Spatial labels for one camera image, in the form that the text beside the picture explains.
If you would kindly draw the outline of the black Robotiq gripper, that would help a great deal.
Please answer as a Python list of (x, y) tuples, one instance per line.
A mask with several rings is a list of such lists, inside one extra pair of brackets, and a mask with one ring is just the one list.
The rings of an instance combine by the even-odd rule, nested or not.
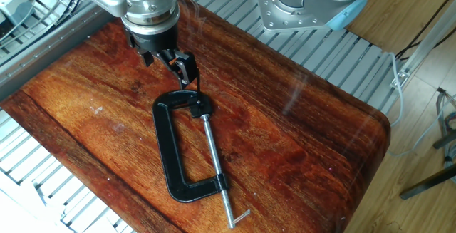
[(161, 60), (165, 67), (178, 79), (181, 89), (185, 89), (194, 79), (199, 77), (195, 56), (191, 52), (181, 52), (177, 49), (177, 24), (155, 35), (135, 33), (125, 26), (124, 30), (128, 44), (136, 48), (145, 65), (150, 66), (154, 62), (154, 57), (150, 51), (156, 51), (155, 57)]

